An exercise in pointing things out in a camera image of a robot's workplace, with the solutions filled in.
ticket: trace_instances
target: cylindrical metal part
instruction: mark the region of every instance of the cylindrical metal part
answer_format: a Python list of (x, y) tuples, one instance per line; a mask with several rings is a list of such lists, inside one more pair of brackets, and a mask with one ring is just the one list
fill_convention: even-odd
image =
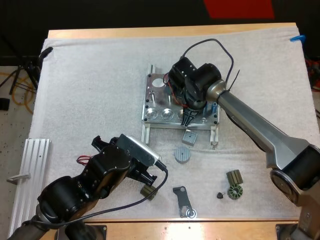
[(150, 100), (152, 102), (155, 102), (156, 101), (156, 95), (153, 91), (149, 92), (149, 96), (150, 96)]
[(167, 97), (168, 103), (171, 103), (171, 101), (172, 101), (172, 96), (171, 96), (171, 94), (168, 94), (167, 96), (168, 96), (168, 97)]

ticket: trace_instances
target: metal bracket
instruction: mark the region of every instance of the metal bracket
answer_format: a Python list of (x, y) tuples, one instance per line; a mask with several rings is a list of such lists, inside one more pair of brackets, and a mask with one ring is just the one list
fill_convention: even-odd
[(30, 178), (31, 178), (31, 174), (30, 172), (27, 172), (25, 174), (18, 174), (18, 175), (11, 176), (6, 181), (8, 183), (17, 185), (19, 179), (30, 179)]
[(277, 240), (312, 240), (298, 228), (296, 223), (276, 224), (275, 231)]
[(149, 146), (150, 128), (149, 123), (144, 123), (142, 125), (141, 142), (147, 146)]
[(210, 129), (210, 148), (215, 149), (218, 144), (218, 126), (211, 126)]
[(50, 143), (50, 139), (26, 139), (19, 174), (7, 179), (8, 182), (17, 184), (8, 237), (36, 213), (37, 197), (43, 189)]
[(148, 74), (155, 74), (156, 73), (156, 65), (155, 64), (148, 64)]
[(197, 212), (192, 208), (184, 186), (174, 187), (174, 194), (178, 197), (179, 213), (181, 218), (196, 218)]
[[(87, 225), (91, 231), (96, 235), (96, 240), (106, 240), (107, 239), (107, 226), (106, 225)], [(59, 228), (55, 235), (55, 240), (69, 240), (66, 233), (66, 226)]]

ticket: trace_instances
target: metal plate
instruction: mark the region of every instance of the metal plate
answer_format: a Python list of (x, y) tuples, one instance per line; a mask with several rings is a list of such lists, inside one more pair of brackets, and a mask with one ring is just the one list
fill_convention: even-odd
[(185, 130), (185, 133), (183, 135), (182, 142), (184, 144), (188, 144), (190, 146), (194, 146), (197, 140), (197, 133), (190, 131), (190, 130)]
[(11, 223), (8, 236), (24, 221), (30, 220), (36, 214), (38, 196), (43, 184), (47, 164), (50, 139), (26, 139), (19, 174), (29, 173), (30, 178), (17, 179)]
[(186, 146), (178, 146), (174, 153), (175, 160), (180, 164), (185, 164), (190, 160), (190, 150)]
[[(178, 105), (168, 86), (162, 82), (164, 74), (150, 73), (146, 79), (145, 99), (142, 120), (151, 128), (185, 129), (181, 125), (183, 108)], [(198, 114), (187, 127), (188, 129), (210, 130), (219, 123), (220, 108), (216, 102), (208, 102), (202, 114)]]
[[(106, 240), (107, 239), (107, 226), (106, 225), (88, 225), (94, 228), (95, 234), (97, 234), (96, 240)], [(66, 227), (63, 226), (56, 231), (54, 235), (54, 240), (69, 240), (65, 233)]]

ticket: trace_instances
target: tripod leg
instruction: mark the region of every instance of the tripod leg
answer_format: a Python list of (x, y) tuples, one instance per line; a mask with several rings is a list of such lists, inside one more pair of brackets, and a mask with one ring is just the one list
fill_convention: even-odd
[(2, 85), (5, 84), (17, 71), (18, 71), (18, 69), (17, 69), (17, 70), (14, 70), (12, 73), (10, 73), (10, 75), (9, 75), (5, 80), (3, 80), (2, 83), (0, 83), (0, 88), (1, 88)]
[(12, 85), (11, 85), (11, 88), (10, 88), (10, 91), (9, 91), (9, 95), (12, 95), (12, 92), (13, 92), (13, 90), (14, 90), (14, 87), (16, 86), (16, 83), (17, 83), (17, 80), (18, 80), (18, 76), (19, 76), (19, 74), (20, 74), (20, 70), (21, 70), (22, 68), (21, 68), (21, 66), (19, 65), (18, 66), (18, 69), (16, 70), (16, 73), (15, 73), (15, 75), (14, 75), (14, 80), (13, 80), (13, 83), (12, 83)]

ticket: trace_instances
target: metal block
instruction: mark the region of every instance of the metal block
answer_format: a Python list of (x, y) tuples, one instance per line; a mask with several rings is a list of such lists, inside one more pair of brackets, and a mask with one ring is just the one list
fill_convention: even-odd
[(19, 175), (8, 179), (17, 183), (8, 236), (36, 214), (50, 143), (50, 139), (25, 140)]
[(184, 144), (188, 144), (190, 146), (194, 146), (197, 140), (197, 133), (190, 131), (190, 130), (185, 130), (185, 133), (183, 135), (182, 142)]

